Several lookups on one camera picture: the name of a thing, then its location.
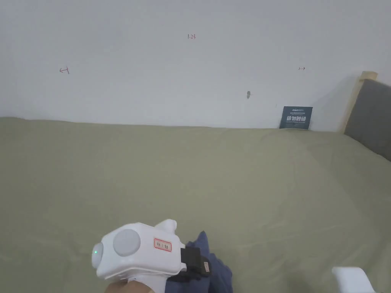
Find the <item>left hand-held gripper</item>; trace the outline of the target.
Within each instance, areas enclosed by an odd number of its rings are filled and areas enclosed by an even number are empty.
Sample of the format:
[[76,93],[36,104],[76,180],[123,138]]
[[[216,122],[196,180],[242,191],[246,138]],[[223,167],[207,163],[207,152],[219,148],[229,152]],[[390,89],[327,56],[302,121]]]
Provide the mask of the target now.
[[212,265],[197,247],[186,246],[176,235],[177,222],[166,219],[156,226],[126,224],[106,235],[92,250],[92,266],[107,281],[137,281],[156,293],[166,282],[209,278]]

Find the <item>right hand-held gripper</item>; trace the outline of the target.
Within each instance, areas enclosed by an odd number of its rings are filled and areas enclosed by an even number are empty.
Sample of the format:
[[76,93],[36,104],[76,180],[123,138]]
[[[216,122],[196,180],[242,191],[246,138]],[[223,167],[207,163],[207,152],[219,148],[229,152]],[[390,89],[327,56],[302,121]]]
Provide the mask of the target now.
[[375,292],[368,276],[359,267],[333,267],[332,274],[336,279],[339,293]]

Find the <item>person's left hand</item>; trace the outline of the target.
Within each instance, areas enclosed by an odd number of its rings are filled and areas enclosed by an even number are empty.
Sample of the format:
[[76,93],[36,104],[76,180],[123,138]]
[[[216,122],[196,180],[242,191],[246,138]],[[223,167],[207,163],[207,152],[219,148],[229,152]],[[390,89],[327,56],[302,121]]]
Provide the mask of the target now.
[[137,281],[114,282],[108,285],[105,293],[149,293],[151,288]]

